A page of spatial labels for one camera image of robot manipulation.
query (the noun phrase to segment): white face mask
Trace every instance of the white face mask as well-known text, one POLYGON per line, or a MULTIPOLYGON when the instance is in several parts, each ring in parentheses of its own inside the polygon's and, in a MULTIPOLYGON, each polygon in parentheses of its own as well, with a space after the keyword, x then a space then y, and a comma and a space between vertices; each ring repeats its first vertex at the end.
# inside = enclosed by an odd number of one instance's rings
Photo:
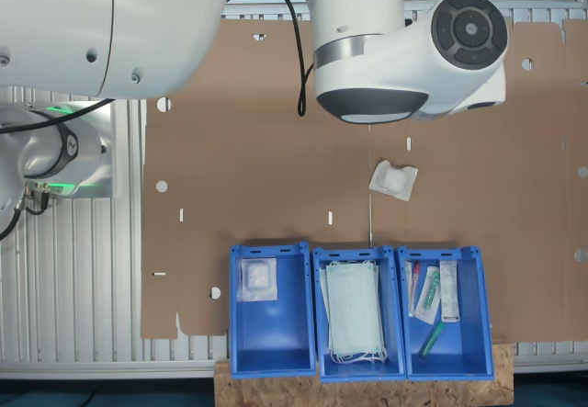
POLYGON ((326 277, 332 359, 383 362, 387 354, 379 316, 378 267, 333 262, 326 267, 326 277))

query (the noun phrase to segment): blue storage box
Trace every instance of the blue storage box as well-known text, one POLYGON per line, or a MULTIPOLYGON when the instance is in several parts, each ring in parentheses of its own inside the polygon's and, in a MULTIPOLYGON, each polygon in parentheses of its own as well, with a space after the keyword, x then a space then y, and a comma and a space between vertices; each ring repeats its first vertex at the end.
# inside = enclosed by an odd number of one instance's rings
POLYGON ((316 375, 309 246, 231 248, 231 376, 316 375), (239 301, 242 261, 276 258, 277 300, 239 301))
MULTIPOLYGON (((461 249, 407 249, 397 250, 401 306, 404 327, 404 350, 408 379, 481 380, 494 379, 490 320, 486 303, 484 270, 480 249, 470 246, 461 249), (404 261, 418 260, 421 272, 415 298, 418 301, 424 285, 426 269, 439 266, 439 260, 458 261, 459 322, 446 322, 433 348, 425 358, 419 351, 434 325, 408 316, 408 289, 404 261)), ((441 319, 441 305, 435 323, 441 319)))
POLYGON ((392 248, 382 246, 380 248, 342 251, 324 251, 319 248, 312 252, 312 261, 314 265, 314 309, 317 323, 317 348, 321 382, 406 379, 401 312, 392 248), (376 361, 372 364, 364 361, 353 364, 338 364, 333 362, 328 349, 329 323, 322 300, 320 269, 325 269, 333 261, 363 262, 366 260, 374 261, 379 266, 379 309, 388 357, 384 363, 376 361))

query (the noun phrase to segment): cardboard sheet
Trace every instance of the cardboard sheet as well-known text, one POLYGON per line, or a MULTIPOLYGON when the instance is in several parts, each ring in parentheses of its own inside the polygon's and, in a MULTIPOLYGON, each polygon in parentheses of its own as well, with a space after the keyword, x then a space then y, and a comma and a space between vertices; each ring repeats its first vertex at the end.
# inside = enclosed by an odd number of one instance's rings
POLYGON ((409 203, 372 195, 374 243, 478 245, 494 340, 588 338, 588 265, 573 255, 588 245, 588 87, 566 66, 586 55, 587 28, 567 23, 564 47, 556 24, 516 24, 499 107, 372 127, 372 160, 419 168, 409 203))
MULTIPOLYGON (((310 52, 310 26, 300 29, 310 52)), ((368 127, 325 114, 312 87, 310 80, 308 111, 300 118, 291 22, 227 21, 192 82, 170 94, 170 111, 150 101, 143 338, 176 338, 176 313, 185 334, 226 333, 233 244, 366 245, 368 127), (159 181, 166 192, 156 190, 159 181), (218 300, 210 297, 213 287, 218 300)))
POLYGON ((367 245, 368 182, 385 158, 419 175, 410 202, 372 193, 374 245, 477 244, 494 340, 587 339, 588 264, 574 253, 588 249, 588 23, 565 28, 564 46, 555 24, 514 26, 502 106, 369 131, 322 111, 312 80, 298 118, 289 22, 223 21, 171 110, 149 102, 141 336, 176 338, 176 314, 185 334, 225 334, 234 243, 367 245))

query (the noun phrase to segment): robot end effector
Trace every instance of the robot end effector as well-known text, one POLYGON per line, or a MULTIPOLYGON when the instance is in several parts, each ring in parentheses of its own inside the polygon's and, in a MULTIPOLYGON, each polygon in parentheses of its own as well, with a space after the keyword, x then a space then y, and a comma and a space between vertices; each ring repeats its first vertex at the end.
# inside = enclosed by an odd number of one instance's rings
POLYGON ((370 124, 500 104, 507 43, 503 15, 489 0, 442 0, 407 28, 318 49, 317 99, 344 121, 370 124), (361 42, 355 55, 321 67, 325 48, 352 51, 352 41, 361 42))

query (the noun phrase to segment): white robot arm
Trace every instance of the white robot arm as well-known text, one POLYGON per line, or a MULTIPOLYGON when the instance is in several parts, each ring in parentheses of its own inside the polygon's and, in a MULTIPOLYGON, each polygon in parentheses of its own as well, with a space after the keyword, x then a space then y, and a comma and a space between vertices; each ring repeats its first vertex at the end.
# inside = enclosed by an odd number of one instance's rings
MULTIPOLYGON (((0 85, 104 98, 162 96, 204 60, 226 1, 0 0, 12 8, 0 12, 0 85)), ((403 0, 306 1, 315 94, 340 119, 430 119, 504 100, 507 31, 489 0, 442 0, 409 27, 403 0)), ((8 110, 0 110, 0 130, 15 125, 8 110)), ((40 120, 30 115, 18 123, 40 120)), ((77 122, 84 120, 68 124, 73 129, 77 122)), ((100 145, 88 139, 94 164, 100 145)), ((0 214, 19 201, 25 176, 47 173, 59 154, 58 130, 0 134, 0 214), (42 157, 32 150, 41 151, 32 144, 39 141, 47 142, 42 157), (32 168, 30 157, 44 165, 32 168)))

